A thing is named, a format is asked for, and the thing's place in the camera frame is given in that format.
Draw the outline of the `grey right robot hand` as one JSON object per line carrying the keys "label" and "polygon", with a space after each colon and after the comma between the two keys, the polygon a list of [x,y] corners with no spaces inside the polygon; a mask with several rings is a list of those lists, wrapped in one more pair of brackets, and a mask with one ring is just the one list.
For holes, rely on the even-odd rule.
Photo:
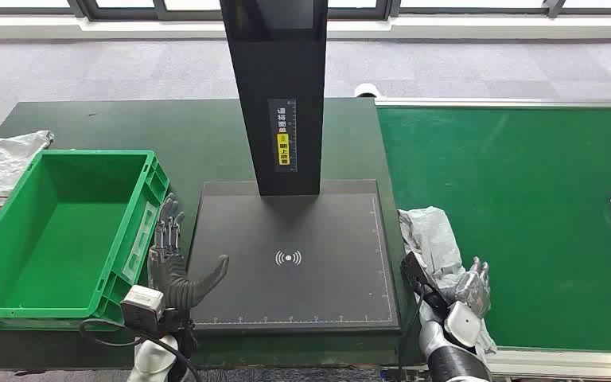
{"label": "grey right robot hand", "polygon": [[479,318],[484,318],[491,307],[489,264],[478,256],[455,287],[455,300],[467,305]]}

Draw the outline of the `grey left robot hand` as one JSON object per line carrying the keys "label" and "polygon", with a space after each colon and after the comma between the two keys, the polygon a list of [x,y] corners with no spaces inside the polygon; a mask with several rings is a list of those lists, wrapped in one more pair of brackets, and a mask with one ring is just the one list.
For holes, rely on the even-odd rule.
{"label": "grey left robot hand", "polygon": [[165,307],[188,311],[198,306],[224,279],[230,258],[220,255],[204,277],[190,279],[179,245],[184,217],[177,196],[169,193],[158,213],[154,242],[149,248],[148,271],[149,288],[163,294]]}

